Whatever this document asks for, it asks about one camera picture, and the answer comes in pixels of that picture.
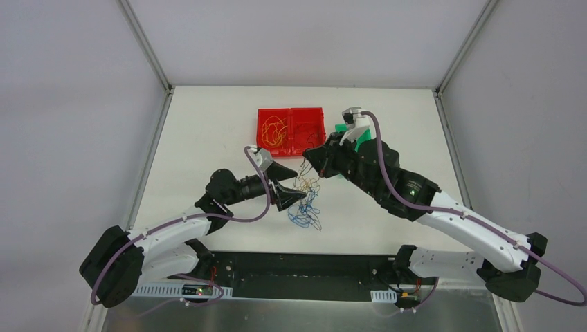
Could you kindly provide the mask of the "green plastic bin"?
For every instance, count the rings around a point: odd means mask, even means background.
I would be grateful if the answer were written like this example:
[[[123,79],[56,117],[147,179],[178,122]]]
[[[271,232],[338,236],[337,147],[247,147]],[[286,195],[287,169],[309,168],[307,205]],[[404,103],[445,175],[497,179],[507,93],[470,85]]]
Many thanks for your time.
[[[339,133],[344,133],[347,131],[347,126],[345,124],[336,124],[334,125],[334,130]],[[359,147],[365,142],[372,139],[371,133],[369,129],[366,129],[362,135],[356,140],[355,151],[359,150]]]

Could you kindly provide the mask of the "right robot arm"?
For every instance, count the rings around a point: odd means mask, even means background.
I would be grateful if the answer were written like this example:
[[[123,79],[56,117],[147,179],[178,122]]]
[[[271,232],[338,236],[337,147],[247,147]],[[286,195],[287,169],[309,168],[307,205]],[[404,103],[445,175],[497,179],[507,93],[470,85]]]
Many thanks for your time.
[[[376,140],[356,148],[333,138],[302,155],[321,178],[341,175],[387,213],[436,229],[469,248],[451,252],[402,245],[392,263],[396,280],[408,284],[418,277],[440,277],[482,284],[512,302],[524,302],[537,290],[537,259],[547,245],[543,235],[518,234],[488,221],[433,181],[402,169],[399,153],[386,143],[382,149],[380,161]]]

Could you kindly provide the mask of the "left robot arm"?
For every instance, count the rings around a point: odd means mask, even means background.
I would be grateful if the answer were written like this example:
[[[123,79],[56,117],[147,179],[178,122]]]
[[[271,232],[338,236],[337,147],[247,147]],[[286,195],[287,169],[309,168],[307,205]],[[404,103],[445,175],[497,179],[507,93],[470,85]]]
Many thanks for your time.
[[[218,169],[210,176],[204,195],[179,216],[137,230],[118,225],[107,228],[79,268],[91,287],[91,303],[115,307],[141,284],[173,275],[206,278],[211,270],[210,253],[200,238],[228,221],[255,221],[236,217],[228,209],[231,205],[263,196],[266,208],[274,205],[283,211],[304,199],[304,192],[281,185],[296,175],[278,163],[241,179],[228,169]]]

